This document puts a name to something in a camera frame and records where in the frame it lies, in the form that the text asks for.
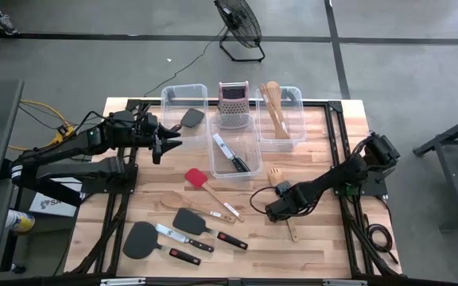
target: red silicone spatula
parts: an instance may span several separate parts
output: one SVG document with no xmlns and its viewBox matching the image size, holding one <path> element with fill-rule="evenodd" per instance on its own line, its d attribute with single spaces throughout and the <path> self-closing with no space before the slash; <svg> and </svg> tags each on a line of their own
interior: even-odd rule
<svg viewBox="0 0 458 286">
<path fill-rule="evenodd" d="M 191 168 L 188 170 L 186 174 L 184 174 L 184 178 L 187 179 L 195 188 L 203 187 L 204 190 L 208 191 L 219 203 L 222 203 L 224 207 L 226 207 L 233 215 L 236 216 L 240 221 L 244 222 L 242 215 L 232 207 L 226 200 L 220 196 L 213 188 L 207 183 L 208 178 L 204 175 L 199 169 Z"/>
</svg>

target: knife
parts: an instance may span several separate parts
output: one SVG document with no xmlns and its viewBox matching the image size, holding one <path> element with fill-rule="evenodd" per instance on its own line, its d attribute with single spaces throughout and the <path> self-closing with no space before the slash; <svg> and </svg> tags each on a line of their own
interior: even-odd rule
<svg viewBox="0 0 458 286">
<path fill-rule="evenodd" d="M 223 155 L 227 157 L 227 159 L 232 161 L 232 164 L 235 166 L 236 170 L 238 172 L 250 172 L 250 169 L 248 166 L 243 162 L 243 160 L 236 156 L 236 153 L 234 153 L 227 144 L 222 140 L 221 136 L 218 133 L 213 134 L 213 139 L 215 139 L 216 144 L 220 147 L 222 150 Z"/>
<path fill-rule="evenodd" d="M 208 252 L 213 252 L 213 250 L 214 250 L 213 247 L 211 247 L 209 245 L 205 245 L 204 243 L 195 241 L 195 240 L 189 238 L 186 235 L 183 235 L 183 234 L 180 234 L 179 232 L 171 230 L 167 226 L 161 225 L 160 223 L 157 224 L 155 229 L 159 233 L 167 235 L 168 237 L 170 237 L 170 238 L 172 238 L 174 240 L 177 240 L 177 241 L 183 242 L 183 243 L 190 243 L 191 245 L 193 245 L 194 247 L 196 247 L 198 249 L 202 249 L 202 250 L 208 251 Z"/>
</svg>

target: clear plastic bin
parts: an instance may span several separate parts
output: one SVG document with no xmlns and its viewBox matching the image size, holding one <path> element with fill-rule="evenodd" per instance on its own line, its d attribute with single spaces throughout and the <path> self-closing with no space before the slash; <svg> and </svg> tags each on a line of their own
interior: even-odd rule
<svg viewBox="0 0 458 286">
<path fill-rule="evenodd" d="M 208 134 L 208 89 L 203 84 L 188 84 L 165 87 L 161 93 L 161 124 L 172 128 L 180 124 L 181 119 L 189 109 L 204 113 L 200 124 L 192 128 L 182 126 L 181 137 L 174 140 L 183 141 L 178 149 L 200 149 L 207 147 Z"/>
<path fill-rule="evenodd" d="M 239 129 L 225 129 L 221 122 L 234 120 L 234 117 L 247 117 L 247 126 Z M 209 155 L 212 174 L 217 179 L 247 179 L 256 176 L 262 170 L 261 152 L 259 150 L 257 130 L 254 118 L 250 114 L 219 114 L 210 118 L 209 123 Z M 223 154 L 213 134 L 218 134 L 223 142 L 250 169 L 250 172 L 237 172 L 230 159 Z"/>
<path fill-rule="evenodd" d="M 276 139 L 275 128 L 270 113 L 261 96 L 261 91 L 255 91 L 258 119 L 259 146 L 263 152 L 292 151 L 298 143 L 305 141 L 307 127 L 301 101 L 301 91 L 296 87 L 280 87 L 282 90 L 281 108 L 285 127 L 290 139 Z"/>
</svg>

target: gray floor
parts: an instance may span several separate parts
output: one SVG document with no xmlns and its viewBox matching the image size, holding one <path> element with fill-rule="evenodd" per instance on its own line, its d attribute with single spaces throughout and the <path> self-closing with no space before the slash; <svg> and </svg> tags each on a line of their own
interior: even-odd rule
<svg viewBox="0 0 458 286">
<path fill-rule="evenodd" d="M 223 26 L 211 1 L 0 1 L 26 32 L 215 35 Z M 322 0 L 249 0 L 266 36 L 329 36 Z M 458 38 L 458 0 L 332 0 L 342 37 Z M 108 96 L 140 96 L 202 52 L 202 41 L 35 41 L 0 39 L 0 79 L 25 81 L 23 97 L 46 102 L 78 122 L 102 111 Z M 240 55 L 248 51 L 228 45 Z M 263 43 L 262 64 L 236 64 L 213 44 L 171 85 L 269 79 L 311 99 L 339 99 L 331 44 Z M 458 122 L 458 46 L 342 44 L 352 99 L 364 101 L 371 128 L 402 154 L 387 179 L 394 232 L 404 273 L 458 282 L 458 232 L 437 226 L 458 206 L 435 154 L 416 158 L 418 146 Z M 152 96 L 160 94 L 160 89 Z M 41 116 L 46 122 L 51 118 Z M 48 143 L 53 131 L 19 113 L 11 143 Z M 56 268 L 69 233 L 35 236 L 26 276 Z"/>
</svg>

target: butcher block tabletop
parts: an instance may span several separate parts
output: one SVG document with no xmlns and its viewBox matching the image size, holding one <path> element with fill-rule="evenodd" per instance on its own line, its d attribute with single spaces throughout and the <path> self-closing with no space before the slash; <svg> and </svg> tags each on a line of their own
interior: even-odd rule
<svg viewBox="0 0 458 286">
<path fill-rule="evenodd" d="M 104 115 L 124 110 L 128 98 L 108 98 Z M 343 115 L 351 148 L 364 139 L 369 132 L 363 102 L 360 100 L 342 100 Z M 152 106 L 149 111 L 160 118 L 159 106 Z M 209 116 L 216 112 L 210 106 Z M 338 146 L 340 132 L 333 114 Z M 292 218 L 297 226 L 300 241 L 293 242 L 285 222 L 273 223 L 256 212 L 249 204 L 250 196 L 262 187 L 270 185 L 266 173 L 272 168 L 280 168 L 285 178 L 295 184 L 300 181 L 314 180 L 332 166 L 332 155 L 328 143 L 328 131 L 324 110 L 319 107 L 305 107 L 307 137 L 292 152 L 262 153 L 262 173 L 248 181 L 216 180 L 210 173 L 208 149 L 183 150 L 173 149 L 167 152 L 159 165 L 151 161 L 150 151 L 139 149 L 136 158 L 139 165 L 138 182 L 135 193 L 130 197 L 126 215 L 123 243 L 135 222 L 146 221 L 173 228 L 173 219 L 177 212 L 161 203 L 161 195 L 175 191 L 189 200 L 212 210 L 229 215 L 207 191 L 195 189 L 185 180 L 184 174 L 190 168 L 198 168 L 208 176 L 208 183 L 220 193 L 245 218 L 244 222 L 224 222 L 216 218 L 201 216 L 207 227 L 223 231 L 248 244 L 248 250 L 238 249 L 214 236 L 203 233 L 200 236 L 187 234 L 191 238 L 215 247 L 209 253 L 189 244 L 179 243 L 164 235 L 159 235 L 161 245 L 175 247 L 202 260 L 200 266 L 170 257 L 166 252 L 155 249 L 151 255 L 141 260 L 133 260 L 121 253 L 118 264 L 118 276 L 173 276 L 173 277 L 245 277 L 245 278 L 348 278 L 351 277 L 347 259 L 344 229 L 340 215 L 340 205 L 332 190 L 326 191 L 316 209 L 310 215 Z M 109 151 L 93 157 L 93 161 L 116 156 L 116 151 Z M 76 226 L 72 235 L 68 258 L 64 271 L 74 269 L 89 253 L 98 240 L 103 224 L 108 195 L 96 194 L 82 204 L 79 209 Z M 266 190 L 254 198 L 257 208 L 264 209 L 267 203 L 277 199 L 273 190 Z M 390 217 L 382 202 L 373 197 L 362 197 L 363 212 L 370 223 L 384 225 L 392 233 Z M 119 201 L 116 201 L 116 212 Z M 356 236 L 355 249 L 359 267 L 364 271 L 362 248 Z M 104 270 L 109 265 L 113 238 L 107 243 Z M 398 257 L 397 250 L 392 253 Z M 388 265 L 401 272 L 388 254 L 382 254 Z"/>
</svg>

